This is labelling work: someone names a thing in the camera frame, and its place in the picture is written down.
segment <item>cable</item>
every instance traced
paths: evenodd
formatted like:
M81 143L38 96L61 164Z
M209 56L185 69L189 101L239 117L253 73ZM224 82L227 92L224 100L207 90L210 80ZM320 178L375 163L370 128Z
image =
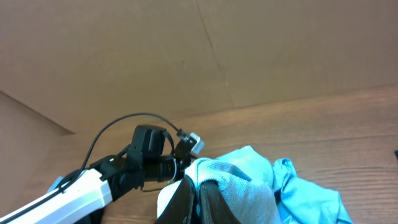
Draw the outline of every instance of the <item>cable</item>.
M82 164L81 167L80 167L79 172L76 173L76 175L72 178L71 181L69 181L65 186L58 188L58 190L57 190L56 192L54 192L52 195L49 195L48 197L42 199L41 201L39 201L39 202L37 202L37 203L35 203L35 204L33 204L33 205L31 205L31 206L29 206L29 207L23 209L22 211L18 212L17 214L14 214L13 216L11 216L11 217L5 219L5 220L2 221L0 224L4 224L4 223L11 222L11 221L13 221L14 219L16 219L16 218L18 218L18 217L20 217L20 216L22 216L22 215L24 215L24 214L30 212L31 210L37 208L38 206L44 204L45 202L48 202L50 199L54 198L54 197L57 196L59 193L61 193L61 192L64 193L64 191L65 191L69 186L71 186L74 182L76 182L76 180L79 178L80 174L81 174L81 173L83 172L83 170L85 169L85 167L86 167L86 165L87 165L87 162L88 162L88 159L89 159L90 156L91 156L91 152L93 151L93 148L94 148L94 146L95 146L95 144L96 144L98 138L100 138L100 136L102 135L102 133L103 133L105 130L107 130L110 126L112 126L114 123L116 123L116 122L118 122L118 121L120 121L120 120L126 119L126 118L133 117L133 116L153 116L153 117L155 117L155 118L159 118L159 119L161 119L162 121L166 122L168 125L170 125L172 128L174 128L174 130L176 130L176 132L179 132L179 131L180 131L180 130L179 130L174 124L172 124L169 120L167 120L166 118L164 118L164 117L162 117L162 116L160 116L160 115L154 114L154 113L133 113L133 114L128 114L128 115L125 115L125 116L122 116L122 117L120 117L120 118L117 118L117 119L113 120L112 122L110 122L109 124L107 124L105 127L103 127L103 128L99 131L99 133L95 136L95 138L94 138L93 142L91 143L91 146L90 146L90 148L89 148L89 150L88 150L88 152L87 152L87 155L86 155L86 157L85 157L85 160L83 161L83 164Z

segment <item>brown wall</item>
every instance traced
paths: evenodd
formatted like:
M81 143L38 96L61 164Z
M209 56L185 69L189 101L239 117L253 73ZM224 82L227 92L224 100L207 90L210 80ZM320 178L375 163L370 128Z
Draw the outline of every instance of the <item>brown wall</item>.
M64 134L69 132L0 92L0 217Z
M0 2L0 89L74 132L398 82L398 2Z

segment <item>wooden tabletop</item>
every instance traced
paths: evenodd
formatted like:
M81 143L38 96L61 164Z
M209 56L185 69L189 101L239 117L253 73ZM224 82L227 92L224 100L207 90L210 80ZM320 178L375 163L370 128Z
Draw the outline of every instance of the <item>wooden tabletop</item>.
M214 158L248 144L271 162L289 157L299 177L339 190L355 223L397 223L397 85L173 122L205 140L203 157ZM120 151L131 142L134 128L116 126L105 132L89 162ZM95 134L57 142L13 208L43 195L55 178L79 168ZM164 185L149 183L146 189ZM132 190L107 207L104 222L153 223L158 193Z

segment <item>background wall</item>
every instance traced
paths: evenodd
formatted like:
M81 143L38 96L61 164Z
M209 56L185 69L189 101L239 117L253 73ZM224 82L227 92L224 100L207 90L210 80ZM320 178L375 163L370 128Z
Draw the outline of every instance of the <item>background wall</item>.
M398 2L0 2L0 89L61 126L398 82Z
M70 134L0 92L0 217L19 195L54 140Z

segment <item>cloth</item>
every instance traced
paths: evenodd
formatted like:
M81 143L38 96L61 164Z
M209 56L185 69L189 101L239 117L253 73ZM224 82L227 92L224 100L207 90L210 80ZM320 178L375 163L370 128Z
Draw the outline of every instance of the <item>cloth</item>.
M278 209L283 224L353 222L339 192L297 177L290 159L278 159L273 168L273 190L280 191Z
M241 223L280 223L274 194L271 163L251 146L231 152L217 159L195 160L185 170L199 192L200 184L215 180L232 213ZM159 217L180 182L160 191L157 200Z

